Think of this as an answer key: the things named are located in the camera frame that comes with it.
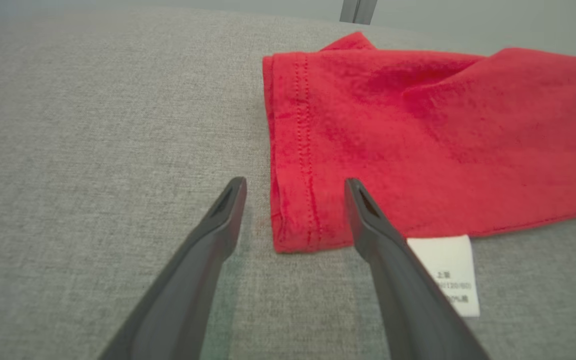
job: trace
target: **white care label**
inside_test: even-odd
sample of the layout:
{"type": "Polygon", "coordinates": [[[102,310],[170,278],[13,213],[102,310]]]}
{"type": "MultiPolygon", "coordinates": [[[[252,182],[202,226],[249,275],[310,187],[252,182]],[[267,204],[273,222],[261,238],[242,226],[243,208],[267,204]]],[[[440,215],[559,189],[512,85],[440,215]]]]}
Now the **white care label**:
{"type": "Polygon", "coordinates": [[[409,238],[407,244],[439,285],[439,289],[446,295],[457,314],[462,317],[480,316],[473,248],[468,235],[409,238]]]}

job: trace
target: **gray fabric surface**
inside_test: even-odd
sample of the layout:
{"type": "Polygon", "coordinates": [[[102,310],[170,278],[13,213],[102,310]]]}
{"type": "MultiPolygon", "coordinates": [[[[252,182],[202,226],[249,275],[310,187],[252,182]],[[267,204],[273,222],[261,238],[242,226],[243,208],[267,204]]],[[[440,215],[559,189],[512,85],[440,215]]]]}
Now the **gray fabric surface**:
{"type": "MultiPolygon", "coordinates": [[[[233,176],[249,184],[204,359],[386,359],[353,249],[278,255],[261,58],[362,29],[172,8],[30,19],[0,31],[0,359],[91,359],[233,176]]],[[[467,51],[467,44],[456,50],[467,51]]],[[[576,220],[473,244],[492,358],[576,359],[576,220]]]]}

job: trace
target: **gray wall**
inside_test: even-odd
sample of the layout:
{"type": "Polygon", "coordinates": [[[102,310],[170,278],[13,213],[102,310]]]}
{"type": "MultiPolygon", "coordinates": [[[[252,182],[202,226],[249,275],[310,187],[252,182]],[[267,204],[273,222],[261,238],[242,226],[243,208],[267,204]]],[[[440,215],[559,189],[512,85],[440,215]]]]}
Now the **gray wall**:
{"type": "Polygon", "coordinates": [[[0,0],[0,23],[38,12],[118,4],[188,7],[339,21],[344,0],[0,0]]]}
{"type": "MultiPolygon", "coordinates": [[[[343,0],[0,0],[0,24],[38,12],[119,3],[339,21],[343,0]]],[[[455,49],[467,43],[480,53],[519,46],[576,55],[576,0],[377,0],[370,24],[425,33],[455,49]]]]}
{"type": "Polygon", "coordinates": [[[576,0],[377,0],[370,25],[576,55],[576,0]]]}

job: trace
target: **stitching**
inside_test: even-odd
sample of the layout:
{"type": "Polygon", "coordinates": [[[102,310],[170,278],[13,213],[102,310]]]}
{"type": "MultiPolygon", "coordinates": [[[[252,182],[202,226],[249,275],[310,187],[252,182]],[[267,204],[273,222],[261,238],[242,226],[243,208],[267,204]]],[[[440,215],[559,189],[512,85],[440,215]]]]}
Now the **stitching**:
{"type": "MultiPolygon", "coordinates": [[[[304,137],[302,137],[302,127],[304,126],[304,122],[302,121],[302,104],[301,99],[299,98],[300,93],[300,77],[299,77],[299,61],[295,61],[294,73],[295,73],[295,80],[294,80],[294,95],[295,95],[295,102],[297,103],[297,154],[299,155],[299,167],[301,169],[301,180],[304,184],[304,192],[306,193],[306,198],[308,198],[309,191],[308,191],[308,180],[306,178],[306,167],[304,166],[304,137]]],[[[306,247],[310,248],[311,239],[313,237],[313,209],[311,208],[308,212],[308,237],[306,238],[306,247]]]]}
{"type": "Polygon", "coordinates": [[[311,93],[311,87],[308,82],[308,55],[304,57],[303,63],[303,72],[304,72],[304,83],[305,83],[305,100],[306,100],[306,156],[308,160],[308,194],[310,196],[310,210],[311,210],[311,217],[315,221],[315,229],[317,231],[317,239],[315,242],[315,248],[318,249],[320,247],[320,243],[322,242],[322,226],[320,225],[320,217],[317,215],[317,204],[315,202],[315,191],[313,187],[313,153],[311,147],[311,129],[312,129],[312,121],[313,117],[311,116],[311,101],[309,99],[311,93]]]}

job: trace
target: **gray textured cloth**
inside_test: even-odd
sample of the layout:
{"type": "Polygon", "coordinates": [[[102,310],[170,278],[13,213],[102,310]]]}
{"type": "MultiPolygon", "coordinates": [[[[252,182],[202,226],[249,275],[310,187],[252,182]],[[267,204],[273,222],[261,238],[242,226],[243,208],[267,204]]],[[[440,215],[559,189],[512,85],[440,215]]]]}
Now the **gray textured cloth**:
{"type": "MultiPolygon", "coordinates": [[[[261,58],[365,31],[178,8],[48,16],[0,31],[0,359],[91,359],[233,176],[249,184],[204,359],[386,359],[351,248],[272,247],[261,58]]],[[[467,44],[456,48],[467,51],[467,44]]],[[[576,220],[474,241],[492,358],[576,359],[576,220]]]]}

